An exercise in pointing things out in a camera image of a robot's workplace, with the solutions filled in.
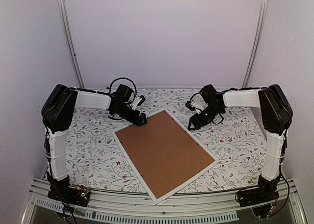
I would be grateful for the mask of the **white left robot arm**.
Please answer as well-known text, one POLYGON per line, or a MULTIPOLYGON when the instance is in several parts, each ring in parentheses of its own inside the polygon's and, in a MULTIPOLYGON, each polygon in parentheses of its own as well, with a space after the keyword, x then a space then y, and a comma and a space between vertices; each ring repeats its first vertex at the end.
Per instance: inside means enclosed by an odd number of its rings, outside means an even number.
POLYGON ((63 182, 69 182, 66 170, 65 139, 74 111, 77 108, 100 109, 110 115, 118 115, 122 119, 142 126, 147 123, 146 115, 137 107, 145 101, 144 96, 134 96, 132 89, 119 85, 113 93, 67 87, 62 84, 55 86, 42 107, 41 115, 46 128, 46 158, 49 164, 47 178, 51 184, 56 184, 53 192, 62 201, 69 201, 73 191, 63 182))

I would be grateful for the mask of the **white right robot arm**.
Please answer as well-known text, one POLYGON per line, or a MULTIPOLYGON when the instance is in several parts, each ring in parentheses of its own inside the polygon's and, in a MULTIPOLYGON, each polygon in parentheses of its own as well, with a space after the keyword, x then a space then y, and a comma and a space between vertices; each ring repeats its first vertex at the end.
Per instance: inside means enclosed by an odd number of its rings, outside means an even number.
POLYGON ((226 108, 250 107, 261 111, 262 123, 266 130, 266 156, 259 177, 259 188, 254 190, 257 202, 265 202, 272 196, 271 185, 280 179, 281 164, 287 147, 288 129, 292 123, 292 108, 278 84, 268 87, 230 88, 218 92, 213 85, 204 86, 199 92, 206 107, 191 99, 186 107, 196 113, 190 117, 188 130, 195 131, 213 123, 217 115, 222 116, 226 108))

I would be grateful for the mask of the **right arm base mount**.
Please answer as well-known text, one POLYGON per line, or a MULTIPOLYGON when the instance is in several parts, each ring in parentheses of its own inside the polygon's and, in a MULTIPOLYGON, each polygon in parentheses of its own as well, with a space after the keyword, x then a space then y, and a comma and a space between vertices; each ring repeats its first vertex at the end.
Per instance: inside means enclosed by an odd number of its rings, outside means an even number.
POLYGON ((256 204, 268 202, 268 204, 253 208, 253 214, 260 219, 268 218, 275 204, 270 204, 270 201, 279 198, 277 184, 280 181, 280 175, 275 179, 268 181, 261 175, 258 179, 258 187, 250 190, 241 189, 235 195, 235 200, 240 204, 240 207, 246 207, 256 204))

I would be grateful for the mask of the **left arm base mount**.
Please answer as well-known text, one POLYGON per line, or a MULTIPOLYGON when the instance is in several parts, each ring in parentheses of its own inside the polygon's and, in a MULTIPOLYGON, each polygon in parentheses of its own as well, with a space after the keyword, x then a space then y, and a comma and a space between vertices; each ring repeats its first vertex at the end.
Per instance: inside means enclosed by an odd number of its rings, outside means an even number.
POLYGON ((65 204, 74 204, 87 207, 91 195, 89 187, 83 185, 70 187, 69 177, 57 181, 47 172, 47 180, 50 183, 48 198, 64 202, 65 204))

